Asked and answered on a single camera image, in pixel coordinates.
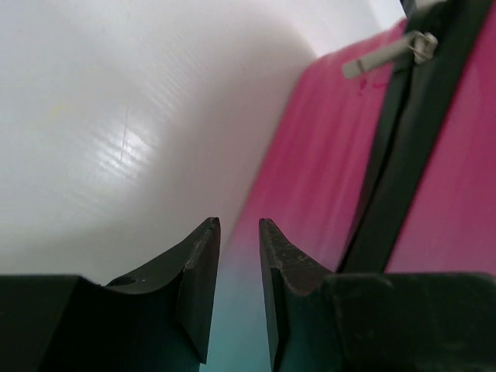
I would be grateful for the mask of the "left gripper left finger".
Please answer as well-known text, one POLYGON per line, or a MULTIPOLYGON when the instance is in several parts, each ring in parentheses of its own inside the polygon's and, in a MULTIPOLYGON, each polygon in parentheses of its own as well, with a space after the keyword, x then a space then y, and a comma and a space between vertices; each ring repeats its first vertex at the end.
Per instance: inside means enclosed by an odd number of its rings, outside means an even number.
POLYGON ((72 274, 1 278, 3 371, 197 371, 207 360, 220 248, 208 218, 107 285, 72 274))

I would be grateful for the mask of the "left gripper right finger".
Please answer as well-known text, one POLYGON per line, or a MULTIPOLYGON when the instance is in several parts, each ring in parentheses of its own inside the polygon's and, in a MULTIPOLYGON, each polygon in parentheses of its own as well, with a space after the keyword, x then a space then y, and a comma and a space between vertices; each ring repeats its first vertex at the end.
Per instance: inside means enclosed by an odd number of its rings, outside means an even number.
POLYGON ((335 274, 259 222, 273 371, 493 371, 495 279, 335 274))

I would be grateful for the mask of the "pink and teal kids suitcase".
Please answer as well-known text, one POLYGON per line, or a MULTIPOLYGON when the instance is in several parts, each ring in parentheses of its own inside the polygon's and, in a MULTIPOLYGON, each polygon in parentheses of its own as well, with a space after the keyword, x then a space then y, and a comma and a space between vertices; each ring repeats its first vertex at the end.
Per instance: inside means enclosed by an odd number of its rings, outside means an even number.
POLYGON ((273 371, 259 222, 335 274, 495 279, 495 3, 406 2, 296 84, 222 254, 209 371, 273 371))

